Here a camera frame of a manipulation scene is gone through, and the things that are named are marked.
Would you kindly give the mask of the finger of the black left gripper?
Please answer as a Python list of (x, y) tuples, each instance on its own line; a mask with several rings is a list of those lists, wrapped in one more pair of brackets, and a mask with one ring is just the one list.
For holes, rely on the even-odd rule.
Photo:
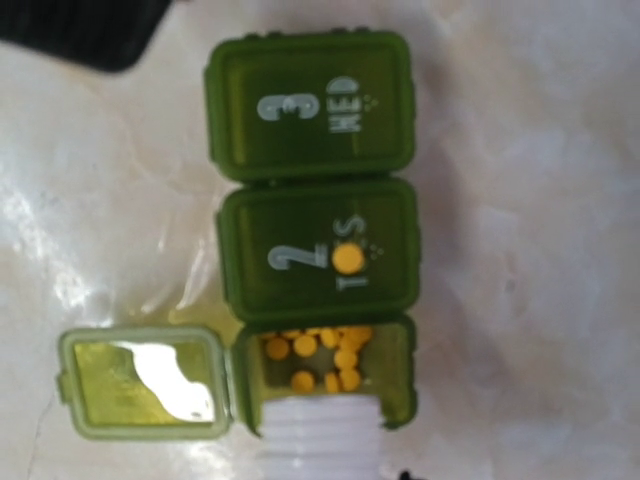
[(1, 39), (109, 73), (135, 65), (168, 0), (2, 0)]

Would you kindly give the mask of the green weekly pill organizer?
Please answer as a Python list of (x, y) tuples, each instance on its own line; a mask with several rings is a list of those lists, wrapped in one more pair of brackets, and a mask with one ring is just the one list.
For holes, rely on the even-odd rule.
[[(417, 196), (398, 177), (416, 147), (406, 40), (368, 29), (227, 40), (204, 91), (211, 158), (238, 183), (215, 230), (241, 330), (230, 344), (212, 321), (64, 333), (58, 385), (75, 428), (92, 440), (215, 439), (233, 422), (259, 434), (266, 402), (334, 394), (375, 396), (383, 427), (406, 425), (421, 263)], [(353, 275), (331, 262), (347, 242), (366, 256)], [(358, 390), (341, 389), (322, 328), (358, 353)], [(309, 358), (293, 350), (304, 334), (318, 340)], [(273, 337), (289, 341), (286, 359), (267, 357)], [(300, 370), (313, 392), (291, 388)]]

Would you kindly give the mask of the white pill bottle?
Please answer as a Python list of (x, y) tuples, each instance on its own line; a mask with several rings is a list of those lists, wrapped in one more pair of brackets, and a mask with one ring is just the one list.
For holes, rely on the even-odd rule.
[(382, 433), (375, 396), (273, 400), (262, 407), (258, 464), (265, 479), (379, 479)]

